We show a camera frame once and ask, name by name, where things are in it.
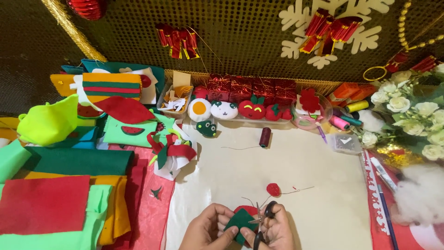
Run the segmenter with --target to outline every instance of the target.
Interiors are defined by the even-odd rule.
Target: red wrapped present
[[[240,103],[251,98],[253,79],[251,77],[231,77],[229,102]]]
[[[253,79],[253,94],[257,98],[264,97],[264,106],[274,103],[274,79],[254,78]]]
[[[296,82],[293,80],[275,79],[275,98],[274,102],[281,106],[289,106],[297,100]]]
[[[209,101],[228,101],[230,97],[231,76],[210,74],[210,80],[206,85]]]

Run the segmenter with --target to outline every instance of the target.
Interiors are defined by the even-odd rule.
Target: fried egg plush
[[[238,105],[226,101],[213,101],[211,114],[222,120],[233,119],[238,115]]]
[[[196,122],[207,120],[211,116],[211,103],[203,98],[194,99],[188,106],[188,116]]]

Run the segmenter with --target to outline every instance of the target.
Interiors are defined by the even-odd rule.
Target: hand
[[[266,206],[261,210],[262,216],[264,216],[265,208]],[[273,206],[272,212],[276,214],[275,218],[266,218],[261,227],[268,246],[261,242],[258,250],[294,250],[293,234],[291,233],[285,207],[281,204],[276,204]],[[241,228],[241,234],[248,244],[253,247],[256,234],[247,227]]]
[[[224,250],[239,232],[236,226],[223,231],[233,215],[226,206],[209,205],[188,225],[179,250]]]

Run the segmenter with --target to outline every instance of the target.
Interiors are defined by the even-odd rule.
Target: gold ring
[[[375,78],[375,79],[368,79],[368,78],[366,78],[366,77],[365,77],[365,73],[367,73],[368,71],[370,71],[370,70],[372,70],[372,69],[383,69],[383,70],[384,70],[384,74],[383,74],[381,77],[378,77],[378,78]],[[362,77],[363,77],[364,79],[366,79],[367,81],[377,81],[377,80],[379,80],[379,79],[385,77],[385,75],[387,75],[387,69],[385,68],[385,66],[375,66],[375,67],[368,68],[368,69],[364,72],[364,74],[362,74]]]

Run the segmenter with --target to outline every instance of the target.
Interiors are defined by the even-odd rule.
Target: dark green felt sheet
[[[22,169],[66,175],[125,175],[134,151],[25,147],[32,155]]]
[[[258,227],[258,224],[248,223],[252,220],[254,220],[253,216],[251,216],[245,209],[241,208],[227,223],[224,231],[232,226],[237,226],[239,228],[239,233],[234,237],[234,240],[243,246],[245,243],[245,238],[242,236],[240,229],[243,227],[248,227],[254,231]]]

